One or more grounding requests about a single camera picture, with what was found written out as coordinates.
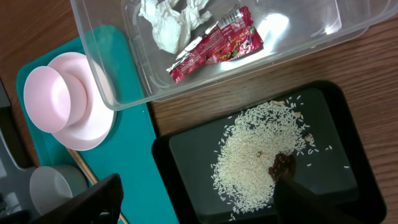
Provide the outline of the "small pink bowl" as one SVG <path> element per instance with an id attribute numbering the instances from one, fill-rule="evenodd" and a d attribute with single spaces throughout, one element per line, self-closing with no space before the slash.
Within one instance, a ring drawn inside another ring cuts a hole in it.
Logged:
<path id="1" fill-rule="evenodd" d="M 25 81 L 24 105 L 36 127 L 56 133 L 83 117 L 87 107 L 85 87 L 74 75 L 37 67 Z"/>

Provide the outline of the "brown food scrap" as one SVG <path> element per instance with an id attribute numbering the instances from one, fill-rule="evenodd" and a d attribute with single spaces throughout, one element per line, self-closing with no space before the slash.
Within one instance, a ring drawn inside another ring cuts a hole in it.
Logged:
<path id="1" fill-rule="evenodd" d="M 274 182 L 277 182 L 279 177 L 288 176 L 293 177 L 295 174 L 296 160 L 292 155 L 278 153 L 275 156 L 273 165 L 268 168 L 268 173 Z"/>

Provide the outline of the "white paper cup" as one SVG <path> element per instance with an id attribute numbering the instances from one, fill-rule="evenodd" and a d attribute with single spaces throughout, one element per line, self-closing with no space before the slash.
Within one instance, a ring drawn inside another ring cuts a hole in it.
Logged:
<path id="1" fill-rule="evenodd" d="M 71 166 L 41 166 L 30 178 L 29 190 L 34 207 L 40 215 L 57 208 L 73 197 L 65 178 Z"/>

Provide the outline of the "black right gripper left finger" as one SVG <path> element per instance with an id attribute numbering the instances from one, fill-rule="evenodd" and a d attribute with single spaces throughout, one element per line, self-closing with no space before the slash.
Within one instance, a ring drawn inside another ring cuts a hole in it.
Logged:
<path id="1" fill-rule="evenodd" d="M 119 174 L 107 178 L 34 220 L 34 223 L 117 223 L 124 191 Z"/>

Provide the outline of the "pile of white rice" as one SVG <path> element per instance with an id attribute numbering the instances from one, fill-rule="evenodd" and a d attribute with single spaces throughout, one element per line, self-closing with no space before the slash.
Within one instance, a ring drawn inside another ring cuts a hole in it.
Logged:
<path id="1" fill-rule="evenodd" d="M 268 173 L 278 153 L 299 156 L 318 152 L 313 134 L 296 101 L 271 100 L 240 112 L 224 126 L 211 179 L 220 199 L 237 215 L 271 208 L 276 182 Z"/>

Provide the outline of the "red snack wrapper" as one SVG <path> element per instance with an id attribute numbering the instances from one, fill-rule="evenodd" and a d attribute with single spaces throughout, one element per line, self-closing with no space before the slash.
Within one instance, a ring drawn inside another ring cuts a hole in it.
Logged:
<path id="1" fill-rule="evenodd" d="M 178 83 L 203 64 L 236 60 L 262 47 L 252 14 L 242 6 L 222 17 L 177 56 L 167 72 Z"/>

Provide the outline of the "grey round bowl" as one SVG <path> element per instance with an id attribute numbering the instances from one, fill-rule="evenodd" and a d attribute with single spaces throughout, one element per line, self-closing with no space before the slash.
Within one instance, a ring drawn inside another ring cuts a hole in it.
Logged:
<path id="1" fill-rule="evenodd" d="M 88 188 L 88 184 L 86 182 L 85 177 L 76 167 L 71 166 L 71 168 L 69 168 L 68 170 L 68 174 L 65 174 L 64 176 L 72 190 L 73 197 L 76 197 L 78 194 L 84 192 Z"/>

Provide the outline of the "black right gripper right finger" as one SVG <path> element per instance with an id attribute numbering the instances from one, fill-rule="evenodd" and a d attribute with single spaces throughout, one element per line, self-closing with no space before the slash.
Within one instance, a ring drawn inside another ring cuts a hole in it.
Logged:
<path id="1" fill-rule="evenodd" d="M 277 219 L 283 224 L 355 224 L 360 220 L 323 202 L 287 175 L 277 178 L 274 194 Z"/>

